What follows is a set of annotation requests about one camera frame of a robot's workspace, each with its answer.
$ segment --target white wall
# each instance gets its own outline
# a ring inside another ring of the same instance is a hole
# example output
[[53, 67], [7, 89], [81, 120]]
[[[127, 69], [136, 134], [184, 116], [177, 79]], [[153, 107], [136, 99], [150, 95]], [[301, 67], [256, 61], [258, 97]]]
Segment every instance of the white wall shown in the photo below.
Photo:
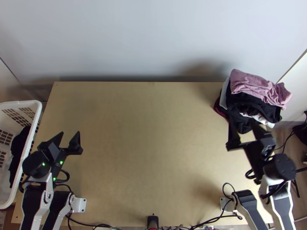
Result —
[[307, 47], [306, 9], [306, 0], [7, 0], [0, 57], [22, 83], [203, 73], [222, 81], [212, 76], [233, 68], [276, 82]]
[[304, 111], [307, 110], [307, 54], [289, 70], [279, 81], [284, 82], [287, 90], [293, 93], [287, 103], [287, 109], [282, 110], [282, 121], [305, 121]]
[[32, 96], [0, 60], [0, 102], [31, 99]]

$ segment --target clothing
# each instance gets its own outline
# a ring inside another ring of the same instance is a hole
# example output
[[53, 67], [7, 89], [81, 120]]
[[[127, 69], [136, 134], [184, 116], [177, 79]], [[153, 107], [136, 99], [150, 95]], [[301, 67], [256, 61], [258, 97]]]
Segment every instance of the clothing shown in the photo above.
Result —
[[246, 93], [260, 98], [263, 102], [286, 109], [286, 103], [292, 93], [286, 90], [284, 83], [274, 84], [264, 78], [233, 69], [230, 74], [232, 94]]
[[220, 93], [220, 106], [224, 109], [227, 109], [226, 105], [226, 90], [229, 84], [229, 77], [226, 79], [226, 81], [223, 83], [222, 91]]
[[260, 122], [261, 124], [264, 124], [270, 128], [274, 128], [274, 123], [268, 122], [260, 113], [254, 116], [249, 116], [247, 113], [239, 113], [244, 117], [250, 117], [255, 119], [256, 121]]
[[19, 135], [15, 136], [11, 145], [11, 153], [13, 155], [12, 162], [9, 167], [10, 171], [10, 188], [12, 188], [15, 175], [19, 166], [20, 158], [23, 152], [23, 148], [26, 144], [26, 139], [28, 137], [31, 126], [26, 126], [22, 129]]
[[277, 123], [282, 119], [280, 107], [265, 103], [261, 99], [246, 93], [231, 94], [230, 84], [226, 90], [228, 110], [231, 109], [233, 112], [238, 113], [246, 112], [250, 116], [261, 113], [271, 123]]
[[252, 130], [252, 123], [259, 122], [254, 118], [244, 117], [240, 113], [249, 116], [255, 116], [260, 113], [271, 123], [276, 123], [281, 120], [280, 107], [267, 104], [261, 99], [246, 93], [231, 94], [230, 83], [226, 89], [226, 104], [227, 110], [221, 106], [218, 106], [218, 109], [227, 115], [229, 122], [242, 134]]
[[222, 117], [224, 117], [225, 119], [227, 119], [227, 115], [225, 113], [223, 113], [220, 109], [219, 109], [219, 101], [220, 101], [220, 97], [218, 97], [218, 99], [215, 101], [213, 109], [215, 112], [217, 112], [219, 115], [221, 115]]

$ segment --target black garment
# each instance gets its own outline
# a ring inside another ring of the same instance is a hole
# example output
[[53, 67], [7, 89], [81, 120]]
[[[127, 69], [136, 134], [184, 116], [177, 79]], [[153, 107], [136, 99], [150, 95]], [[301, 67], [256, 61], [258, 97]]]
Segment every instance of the black garment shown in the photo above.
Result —
[[299, 140], [307, 145], [307, 127], [306, 125], [297, 125], [292, 128]]
[[244, 117], [241, 114], [239, 114], [238, 112], [232, 112], [232, 111], [226, 110], [219, 105], [218, 105], [218, 109], [219, 109], [219, 111], [226, 114], [226, 116], [228, 118], [228, 122], [231, 122], [234, 125], [234, 127], [236, 127], [236, 129], [239, 133], [245, 134], [245, 133], [251, 131], [251, 129], [252, 129], [251, 123], [260, 124], [254, 118]]
[[23, 130], [20, 132], [19, 135], [15, 136], [15, 138], [12, 141], [11, 145], [11, 153], [13, 155], [11, 165], [9, 167], [10, 171], [10, 188], [13, 186], [13, 182], [15, 179], [15, 175], [18, 169], [19, 161], [22, 155], [23, 148], [26, 143], [26, 139], [28, 137], [28, 134], [30, 132], [31, 126], [26, 126], [23, 128]]
[[281, 108], [263, 102], [261, 99], [246, 93], [231, 94], [230, 82], [226, 90], [227, 110], [219, 106], [219, 110], [228, 116], [239, 133], [247, 133], [252, 130], [251, 123], [259, 123], [254, 118], [244, 117], [240, 113], [247, 113], [250, 116], [260, 113], [271, 123], [279, 122]]
[[226, 105], [231, 111], [246, 112], [250, 116], [261, 113], [271, 123], [277, 123], [282, 119], [279, 106], [270, 105], [246, 93], [231, 94], [230, 83], [226, 90]]

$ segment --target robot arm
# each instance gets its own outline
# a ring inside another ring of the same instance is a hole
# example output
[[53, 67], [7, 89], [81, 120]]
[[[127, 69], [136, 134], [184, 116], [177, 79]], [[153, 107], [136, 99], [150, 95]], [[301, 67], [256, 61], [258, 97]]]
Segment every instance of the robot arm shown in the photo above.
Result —
[[[244, 149], [252, 169], [248, 179], [260, 184], [259, 196], [264, 208], [272, 215], [277, 230], [295, 230], [290, 182], [295, 179], [294, 162], [284, 154], [272, 155], [275, 140], [271, 134], [253, 124], [256, 141], [241, 143], [239, 135], [229, 124], [227, 150]], [[257, 211], [257, 200], [250, 190], [232, 193], [233, 207], [247, 220], [252, 230], [267, 229]]]
[[68, 148], [60, 148], [63, 132], [51, 140], [42, 142], [38, 151], [29, 155], [23, 162], [23, 171], [28, 176], [22, 200], [23, 220], [21, 230], [40, 228], [43, 215], [49, 214], [42, 230], [57, 230], [69, 212], [84, 212], [85, 198], [76, 198], [70, 191], [54, 191], [63, 180], [57, 180], [62, 165], [68, 155], [81, 155], [80, 133], [77, 132]]

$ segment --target white fabric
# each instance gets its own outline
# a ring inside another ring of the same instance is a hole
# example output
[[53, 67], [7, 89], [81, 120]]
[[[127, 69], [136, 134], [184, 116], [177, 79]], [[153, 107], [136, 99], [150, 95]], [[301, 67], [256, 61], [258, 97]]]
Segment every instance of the white fabric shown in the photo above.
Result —
[[223, 107], [224, 109], [228, 109], [226, 105], [226, 89], [229, 84], [229, 77], [226, 79], [226, 81], [223, 83], [222, 91], [221, 91], [221, 97], [220, 97], [220, 107]]
[[270, 128], [273, 128], [274, 127], [274, 123], [271, 123], [271, 122], [268, 122], [264, 116], [262, 116], [260, 113], [257, 114], [257, 115], [254, 115], [254, 116], [249, 116], [248, 114], [246, 113], [240, 113], [242, 116], [244, 117], [250, 117], [250, 118], [254, 118], [256, 121], [264, 124], [264, 125], [267, 125], [268, 127]]

